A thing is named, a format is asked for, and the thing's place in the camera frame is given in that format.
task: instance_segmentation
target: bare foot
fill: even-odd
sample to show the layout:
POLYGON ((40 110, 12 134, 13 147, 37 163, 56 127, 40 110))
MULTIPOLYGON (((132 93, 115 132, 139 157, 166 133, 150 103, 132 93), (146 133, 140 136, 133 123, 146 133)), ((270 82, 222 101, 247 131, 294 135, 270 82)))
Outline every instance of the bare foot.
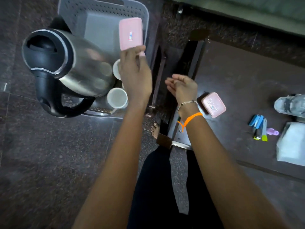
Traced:
POLYGON ((160 126, 155 122, 152 125, 152 136, 157 139, 160 131, 160 126))

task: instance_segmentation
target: orange thread bracelet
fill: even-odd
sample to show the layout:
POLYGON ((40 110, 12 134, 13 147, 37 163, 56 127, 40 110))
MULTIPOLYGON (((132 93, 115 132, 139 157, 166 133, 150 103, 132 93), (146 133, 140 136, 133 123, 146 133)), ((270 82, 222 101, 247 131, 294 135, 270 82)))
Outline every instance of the orange thread bracelet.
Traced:
POLYGON ((191 115, 190 117, 188 117, 188 118, 186 119, 184 125, 183 125, 181 122, 177 121, 177 122, 178 122, 179 124, 181 124, 181 126, 182 126, 182 132, 183 132, 184 127, 186 127, 186 125, 187 125, 194 117, 196 117, 196 116, 203 116, 203 115, 202 115, 201 112, 197 112, 197 113, 195 113, 194 115, 191 115))

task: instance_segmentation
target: black pants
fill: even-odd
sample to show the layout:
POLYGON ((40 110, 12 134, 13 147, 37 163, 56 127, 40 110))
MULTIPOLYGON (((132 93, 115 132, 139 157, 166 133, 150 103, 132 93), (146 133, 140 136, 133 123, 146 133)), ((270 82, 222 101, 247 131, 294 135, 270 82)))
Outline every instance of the black pants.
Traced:
POLYGON ((223 228, 195 154, 187 151, 189 215, 180 214, 173 193, 170 150, 159 146, 146 158, 135 187, 127 228, 223 228))

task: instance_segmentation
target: pink plastic container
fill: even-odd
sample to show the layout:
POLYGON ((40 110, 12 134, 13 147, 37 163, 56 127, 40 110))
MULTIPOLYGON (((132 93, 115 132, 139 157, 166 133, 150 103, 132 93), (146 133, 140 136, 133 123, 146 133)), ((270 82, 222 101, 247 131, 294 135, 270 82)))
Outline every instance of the pink plastic container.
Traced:
POLYGON ((119 34, 121 51, 143 45, 142 19, 127 18, 120 20, 119 34))
POLYGON ((201 100, 205 109, 209 112, 212 118, 223 114, 227 108, 216 92, 212 92, 201 100))

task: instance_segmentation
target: tiled floor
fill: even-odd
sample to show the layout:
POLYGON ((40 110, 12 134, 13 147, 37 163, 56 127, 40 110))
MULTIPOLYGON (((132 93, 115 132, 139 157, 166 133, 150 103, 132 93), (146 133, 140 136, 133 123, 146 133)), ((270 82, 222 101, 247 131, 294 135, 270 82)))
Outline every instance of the tiled floor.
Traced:
MULTIPOLYGON (((0 228, 70 228, 90 186, 110 151, 121 121, 48 115, 35 100, 34 78, 25 67, 20 46, 31 31, 48 26, 58 0, 0 0, 0 228)), ((166 1, 163 23, 171 49, 164 69, 170 75, 188 33, 200 27, 254 49, 267 48, 301 61, 302 44, 273 38, 223 18, 187 13, 177 22, 166 1)), ((143 124, 139 170, 157 145, 143 124)), ((173 149, 172 183, 180 212, 188 212, 185 151, 173 149)), ((295 228, 305 228, 305 184, 245 168, 265 195, 295 228)))

